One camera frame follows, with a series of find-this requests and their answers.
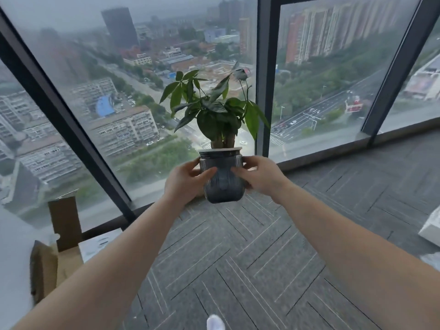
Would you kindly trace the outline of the person's right forearm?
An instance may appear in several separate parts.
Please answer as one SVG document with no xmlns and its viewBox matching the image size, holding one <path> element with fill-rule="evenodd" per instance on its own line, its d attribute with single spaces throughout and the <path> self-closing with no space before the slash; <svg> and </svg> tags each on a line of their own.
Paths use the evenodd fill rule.
<svg viewBox="0 0 440 330">
<path fill-rule="evenodd" d="M 272 199 L 382 330 L 440 330 L 440 272 L 286 180 Z"/>
</svg>

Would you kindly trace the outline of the white flat box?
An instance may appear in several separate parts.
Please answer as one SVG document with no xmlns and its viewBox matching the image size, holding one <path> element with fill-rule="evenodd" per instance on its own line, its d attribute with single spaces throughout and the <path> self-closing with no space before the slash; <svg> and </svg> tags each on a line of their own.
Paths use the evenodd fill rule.
<svg viewBox="0 0 440 330">
<path fill-rule="evenodd" d="M 96 237 L 87 239 L 78 244 L 80 255 L 83 263 L 89 261 L 94 255 L 105 248 L 115 238 L 117 238 L 123 230 L 121 228 L 109 231 Z"/>
</svg>

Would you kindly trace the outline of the dark window mullion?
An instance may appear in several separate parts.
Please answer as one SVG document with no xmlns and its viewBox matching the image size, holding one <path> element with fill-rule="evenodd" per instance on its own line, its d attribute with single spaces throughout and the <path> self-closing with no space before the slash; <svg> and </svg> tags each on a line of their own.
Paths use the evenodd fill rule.
<svg viewBox="0 0 440 330">
<path fill-rule="evenodd" d="M 281 0 L 257 0 L 256 104 L 268 124 L 260 122 L 255 153 L 268 157 Z"/>
<path fill-rule="evenodd" d="M 1 6 L 0 59 L 121 211 L 127 224 L 134 222 L 136 214 L 131 209 L 132 200 L 128 193 Z"/>
<path fill-rule="evenodd" d="M 415 65 L 439 17 L 440 0 L 419 1 L 361 128 L 361 132 L 367 135 L 367 148 L 373 145 L 404 81 Z"/>
</svg>

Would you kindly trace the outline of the white shoe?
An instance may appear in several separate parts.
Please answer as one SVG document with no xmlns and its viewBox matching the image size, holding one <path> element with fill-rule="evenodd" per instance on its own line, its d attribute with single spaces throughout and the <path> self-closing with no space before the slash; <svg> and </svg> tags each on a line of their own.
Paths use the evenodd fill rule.
<svg viewBox="0 0 440 330">
<path fill-rule="evenodd" d="M 206 330 L 226 330 L 226 326 L 221 317 L 210 315 L 206 320 Z"/>
</svg>

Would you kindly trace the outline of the person's left forearm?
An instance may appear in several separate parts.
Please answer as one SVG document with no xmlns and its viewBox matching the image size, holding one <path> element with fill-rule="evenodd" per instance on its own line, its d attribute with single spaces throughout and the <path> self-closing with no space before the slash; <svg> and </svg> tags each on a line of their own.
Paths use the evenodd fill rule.
<svg viewBox="0 0 440 330">
<path fill-rule="evenodd" d="M 11 330 L 115 330 L 187 201 L 163 195 Z"/>
</svg>

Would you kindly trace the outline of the brown cardboard box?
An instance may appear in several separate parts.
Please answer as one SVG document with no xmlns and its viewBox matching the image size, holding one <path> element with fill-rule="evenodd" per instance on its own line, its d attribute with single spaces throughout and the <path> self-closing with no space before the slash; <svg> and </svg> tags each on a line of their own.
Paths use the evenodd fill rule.
<svg viewBox="0 0 440 330">
<path fill-rule="evenodd" d="M 36 240 L 30 254 L 30 294 L 37 305 L 84 263 L 83 241 L 74 196 L 48 202 L 54 236 L 45 244 Z"/>
</svg>

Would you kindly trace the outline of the person's right hand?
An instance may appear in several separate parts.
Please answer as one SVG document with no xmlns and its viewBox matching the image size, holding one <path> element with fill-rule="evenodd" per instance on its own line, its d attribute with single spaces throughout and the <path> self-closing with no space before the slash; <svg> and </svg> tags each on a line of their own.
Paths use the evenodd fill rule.
<svg viewBox="0 0 440 330">
<path fill-rule="evenodd" d="M 283 197 L 289 193 L 293 183 L 286 177 L 275 162 L 267 157 L 243 157 L 243 168 L 251 172 L 249 187 L 267 195 L 278 204 L 283 204 Z"/>
</svg>

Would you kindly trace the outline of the green leafy plant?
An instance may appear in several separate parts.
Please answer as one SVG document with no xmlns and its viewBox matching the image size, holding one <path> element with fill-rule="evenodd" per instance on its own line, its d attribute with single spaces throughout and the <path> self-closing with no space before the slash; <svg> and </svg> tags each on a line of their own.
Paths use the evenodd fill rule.
<svg viewBox="0 0 440 330">
<path fill-rule="evenodd" d="M 256 140 L 260 123 L 270 129 L 261 108 L 249 98 L 251 85 L 248 74 L 237 61 L 229 73 L 210 91 L 202 89 L 199 69 L 183 73 L 177 71 L 175 80 L 162 93 L 160 103 L 170 98 L 171 116 L 184 110 L 174 132 L 196 120 L 200 132 L 210 140 L 212 149 L 233 148 L 242 124 Z"/>
</svg>

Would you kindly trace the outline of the dark window sill rail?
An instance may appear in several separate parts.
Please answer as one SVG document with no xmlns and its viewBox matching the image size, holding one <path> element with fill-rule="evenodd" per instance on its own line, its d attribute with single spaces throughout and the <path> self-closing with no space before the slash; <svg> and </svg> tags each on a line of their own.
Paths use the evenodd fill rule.
<svg viewBox="0 0 440 330">
<path fill-rule="evenodd" d="M 308 139 L 300 140 L 293 144 L 293 147 L 274 154 L 271 159 L 283 172 L 289 172 L 305 166 L 319 164 L 403 141 L 429 133 L 432 130 L 440 130 L 440 116 L 388 132 L 382 132 L 375 137 L 370 137 L 360 132 L 349 136 L 349 142 L 343 142 L 342 136 L 323 140 L 322 143 L 311 143 Z"/>
<path fill-rule="evenodd" d="M 190 214 L 190 206 L 191 205 L 197 205 L 202 200 L 205 200 L 206 197 L 204 195 L 204 192 L 201 190 L 197 194 L 195 198 L 193 198 L 182 210 L 182 212 L 177 217 L 178 222 L 184 221 Z M 102 223 L 101 225 L 97 227 L 93 227 L 85 232 L 82 233 L 82 239 L 88 240 L 94 237 L 97 237 L 98 235 L 102 235 L 104 233 L 116 230 L 118 228 L 121 228 L 123 231 L 126 230 L 132 223 L 134 222 L 134 219 L 126 219 L 124 216 L 118 216 L 117 218 L 114 218 L 108 222 Z"/>
</svg>

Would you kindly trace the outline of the person's left hand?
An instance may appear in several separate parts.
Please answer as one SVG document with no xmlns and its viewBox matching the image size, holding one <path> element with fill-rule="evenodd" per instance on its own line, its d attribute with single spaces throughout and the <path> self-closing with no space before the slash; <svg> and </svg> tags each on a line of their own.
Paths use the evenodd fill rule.
<svg viewBox="0 0 440 330">
<path fill-rule="evenodd" d="M 184 207 L 203 190 L 205 184 L 195 182 L 195 169 L 199 163 L 198 157 L 177 166 L 170 172 L 165 183 L 164 197 L 173 205 Z"/>
</svg>

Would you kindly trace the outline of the grey ribbed plant pot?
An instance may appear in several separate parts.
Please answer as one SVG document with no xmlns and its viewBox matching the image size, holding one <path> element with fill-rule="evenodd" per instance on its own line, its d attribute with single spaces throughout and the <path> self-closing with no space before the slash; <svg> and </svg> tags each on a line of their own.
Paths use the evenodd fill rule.
<svg viewBox="0 0 440 330">
<path fill-rule="evenodd" d="M 216 174 L 204 185 L 204 194 L 212 204 L 239 201 L 245 193 L 245 181 L 232 172 L 243 167 L 241 147 L 199 150 L 201 172 L 216 167 Z"/>
</svg>

